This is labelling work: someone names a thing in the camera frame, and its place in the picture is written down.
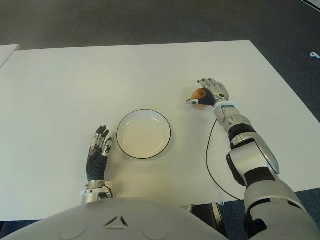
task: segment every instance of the brown egg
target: brown egg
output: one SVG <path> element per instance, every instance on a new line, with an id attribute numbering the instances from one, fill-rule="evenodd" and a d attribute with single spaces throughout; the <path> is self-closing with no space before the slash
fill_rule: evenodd
<path id="1" fill-rule="evenodd" d="M 206 91 L 204 88 L 198 88 L 197 90 L 195 90 L 195 92 L 192 94 L 191 99 L 201 99 L 203 97 L 205 97 Z M 207 106 L 206 105 L 202 105 L 202 104 L 193 104 L 193 107 L 197 108 L 197 109 L 204 109 Z"/>

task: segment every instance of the floor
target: floor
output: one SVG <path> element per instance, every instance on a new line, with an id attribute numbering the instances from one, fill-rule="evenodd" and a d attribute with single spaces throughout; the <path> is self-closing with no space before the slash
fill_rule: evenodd
<path id="1" fill-rule="evenodd" d="M 21 50 L 251 40 L 318 121 L 319 23 L 301 0 L 0 0 L 0 45 Z M 318 226 L 319 192 L 298 193 Z M 241 203 L 221 212 L 229 238 L 246 239 Z M 3 223 L 0 237 L 27 223 Z"/>

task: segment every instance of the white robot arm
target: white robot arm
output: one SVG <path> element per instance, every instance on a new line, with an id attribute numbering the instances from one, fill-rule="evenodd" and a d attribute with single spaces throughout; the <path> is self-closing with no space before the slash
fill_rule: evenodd
<path id="1" fill-rule="evenodd" d="M 198 81 L 205 97 L 189 104 L 213 105 L 218 122 L 227 132 L 231 151 L 226 161 L 234 179 L 245 186 L 243 218 L 248 237 L 268 239 L 320 239 L 319 229 L 293 190 L 281 181 L 276 157 L 250 121 L 242 116 L 220 82 Z"/>
<path id="2" fill-rule="evenodd" d="M 246 186 L 244 228 L 251 240 L 319 240 L 320 231 L 292 189 L 278 177 L 277 159 L 250 121 L 213 79 L 198 81 L 205 97 L 189 104 L 213 106 L 230 140 L 226 161 Z M 226 240 L 182 208 L 139 198 L 113 198 L 104 171 L 112 146 L 108 130 L 95 133 L 88 156 L 88 185 L 82 205 L 41 220 L 5 240 Z"/>

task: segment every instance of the cable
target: cable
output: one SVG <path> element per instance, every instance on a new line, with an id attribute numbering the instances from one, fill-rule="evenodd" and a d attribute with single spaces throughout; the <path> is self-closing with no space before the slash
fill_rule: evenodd
<path id="1" fill-rule="evenodd" d="M 205 151 L 205 164 L 206 164 L 206 169 L 208 169 L 208 172 L 212 178 L 212 180 L 214 181 L 214 183 L 222 190 L 224 191 L 226 194 L 228 194 L 229 196 L 233 197 L 234 199 L 237 199 L 241 202 L 243 202 L 243 200 L 231 195 L 229 192 L 227 192 L 226 190 L 224 190 L 218 183 L 217 181 L 215 180 L 215 178 L 212 176 L 210 170 L 209 170 L 209 166 L 208 166 L 208 149 L 209 149 L 209 145 L 210 145 L 210 140 L 211 140 L 211 135 L 212 135 L 212 132 L 214 131 L 214 128 L 215 128 L 215 125 L 217 123 L 217 119 L 215 120 L 213 126 L 212 126 L 212 129 L 211 129 L 211 132 L 210 132 L 210 135 L 209 135 L 209 141 L 208 141 L 208 145 L 206 146 L 206 151 Z"/>
<path id="2" fill-rule="evenodd" d="M 113 192 L 112 192 L 111 188 L 110 188 L 110 187 L 108 187 L 108 186 L 106 186 L 106 185 L 104 185 L 104 186 L 109 190 L 110 195 L 111 195 L 111 198 L 113 198 L 113 197 L 114 197 L 114 194 L 113 194 Z"/>

